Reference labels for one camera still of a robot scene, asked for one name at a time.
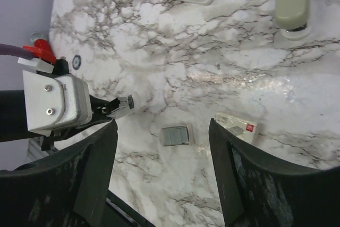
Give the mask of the light blue stapler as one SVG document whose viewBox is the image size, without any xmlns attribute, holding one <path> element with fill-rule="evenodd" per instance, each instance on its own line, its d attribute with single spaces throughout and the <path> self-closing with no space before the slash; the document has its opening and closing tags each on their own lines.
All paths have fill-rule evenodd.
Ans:
<svg viewBox="0 0 340 227">
<path fill-rule="evenodd" d="M 103 113 L 113 119 L 119 119 L 136 112 L 141 106 L 141 99 L 137 92 L 118 97 L 105 105 Z"/>
</svg>

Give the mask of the staple box sleeve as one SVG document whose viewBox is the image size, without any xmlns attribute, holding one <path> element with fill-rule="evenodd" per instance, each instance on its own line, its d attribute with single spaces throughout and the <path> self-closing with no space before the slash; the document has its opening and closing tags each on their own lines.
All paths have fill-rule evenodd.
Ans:
<svg viewBox="0 0 340 227">
<path fill-rule="evenodd" d="M 222 112 L 216 113 L 214 120 L 224 129 L 249 144 L 255 143 L 261 128 L 261 123 L 253 119 L 244 119 Z"/>
</svg>

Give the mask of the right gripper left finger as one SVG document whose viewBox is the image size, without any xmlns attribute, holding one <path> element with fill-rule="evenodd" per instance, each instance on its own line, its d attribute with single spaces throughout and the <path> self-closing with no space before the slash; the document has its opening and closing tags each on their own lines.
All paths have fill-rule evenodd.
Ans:
<svg viewBox="0 0 340 227">
<path fill-rule="evenodd" d="M 1 171 L 1 226 L 101 226 L 117 147 L 112 121 L 52 155 Z"/>
</svg>

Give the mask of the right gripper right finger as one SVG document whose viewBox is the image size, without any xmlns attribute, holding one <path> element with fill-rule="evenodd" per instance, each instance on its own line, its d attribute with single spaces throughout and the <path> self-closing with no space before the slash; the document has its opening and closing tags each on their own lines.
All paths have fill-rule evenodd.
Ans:
<svg viewBox="0 0 340 227">
<path fill-rule="evenodd" d="M 339 226 L 339 168 L 301 166 L 209 125 L 226 226 Z"/>
</svg>

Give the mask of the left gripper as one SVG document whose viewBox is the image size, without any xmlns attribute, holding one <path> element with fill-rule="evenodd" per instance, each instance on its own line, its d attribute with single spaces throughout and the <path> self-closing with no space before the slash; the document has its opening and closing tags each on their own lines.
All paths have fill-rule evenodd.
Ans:
<svg viewBox="0 0 340 227">
<path fill-rule="evenodd" d="M 71 74 L 69 64 L 65 59 L 59 59 L 53 66 L 53 71 L 48 74 L 46 71 L 40 72 L 51 78 L 56 78 L 65 74 Z M 112 122 L 112 118 L 106 116 L 102 110 L 108 103 L 105 100 L 95 98 L 90 95 L 92 119 L 90 122 L 78 127 L 61 128 L 51 132 L 50 136 L 28 131 L 26 119 L 26 107 L 24 100 L 24 83 L 21 90 L 2 90 L 1 91 L 1 142 L 14 140 L 42 138 L 42 150 L 49 150 L 57 141 L 67 140 L 86 129 L 98 124 Z"/>
</svg>

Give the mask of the beige green stapler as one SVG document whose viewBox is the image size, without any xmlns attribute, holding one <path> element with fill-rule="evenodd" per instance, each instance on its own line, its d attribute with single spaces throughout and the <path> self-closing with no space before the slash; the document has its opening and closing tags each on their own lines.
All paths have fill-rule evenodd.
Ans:
<svg viewBox="0 0 340 227">
<path fill-rule="evenodd" d="M 274 17 L 284 38 L 302 39 L 310 33 L 310 0 L 275 0 Z"/>
</svg>

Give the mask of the staple tray with staples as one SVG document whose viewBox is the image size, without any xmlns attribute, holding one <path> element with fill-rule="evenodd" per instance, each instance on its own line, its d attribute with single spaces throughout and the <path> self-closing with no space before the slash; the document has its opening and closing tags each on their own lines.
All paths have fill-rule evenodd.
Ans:
<svg viewBox="0 0 340 227">
<path fill-rule="evenodd" d="M 160 143 L 163 146 L 194 145 L 194 132 L 191 124 L 177 124 L 160 130 Z"/>
</svg>

